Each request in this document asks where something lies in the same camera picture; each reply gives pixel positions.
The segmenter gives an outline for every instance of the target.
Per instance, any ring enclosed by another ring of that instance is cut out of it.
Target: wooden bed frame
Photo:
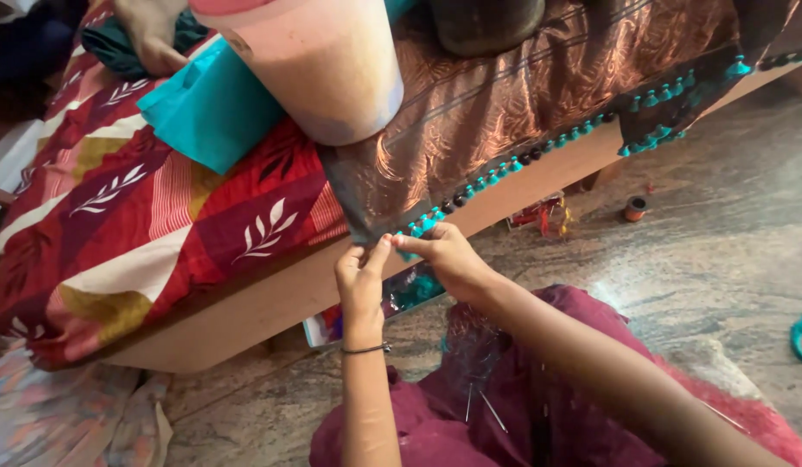
[[[749,76],[707,113],[775,80],[800,64]],[[592,134],[546,154],[498,186],[473,198],[448,216],[465,235],[475,234],[621,158],[618,123],[600,125]],[[107,363],[169,372],[205,370],[281,333],[339,301],[333,264],[349,246],[348,236],[297,252],[259,277],[230,284],[206,296],[207,303],[183,303],[173,321],[142,329],[102,350]],[[384,277],[411,266],[397,255]]]

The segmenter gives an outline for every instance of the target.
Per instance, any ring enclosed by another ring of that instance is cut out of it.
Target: pink container
[[[403,99],[383,0],[190,0],[315,141],[344,145]]]

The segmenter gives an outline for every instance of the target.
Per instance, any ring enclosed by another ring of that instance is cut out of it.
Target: bed
[[[0,234],[0,333],[52,368],[208,368],[337,303],[331,265],[353,240],[409,231],[433,208],[473,234],[802,64],[795,2],[548,5],[535,37],[473,60],[446,56],[411,12],[394,29],[404,104],[384,132],[325,148],[286,118],[225,177],[146,126],[135,101],[160,81],[115,81],[76,48]],[[95,4],[84,24],[108,14]],[[765,72],[718,79],[739,53]],[[693,73],[715,83],[697,102],[687,89],[633,110]],[[516,161],[455,209],[468,183]],[[395,256],[384,274],[409,264]]]

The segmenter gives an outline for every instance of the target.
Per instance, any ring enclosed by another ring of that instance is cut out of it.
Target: black bead
[[[444,214],[453,214],[456,212],[456,206],[450,201],[445,201],[444,204],[441,205],[441,212]]]

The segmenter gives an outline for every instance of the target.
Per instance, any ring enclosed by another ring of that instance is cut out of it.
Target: hand
[[[392,250],[390,239],[389,234],[381,237],[366,261],[364,247],[353,245],[334,266],[344,314],[344,348],[349,350],[383,342],[381,272]]]
[[[176,18],[181,11],[173,3],[178,2],[115,1],[115,15],[124,25],[142,67],[153,77],[169,77],[188,64],[188,59],[173,49]]]
[[[429,240],[395,235],[393,244],[429,261],[441,285],[456,300],[478,303],[485,287],[498,274],[479,258],[455,225],[439,222],[428,233]]]

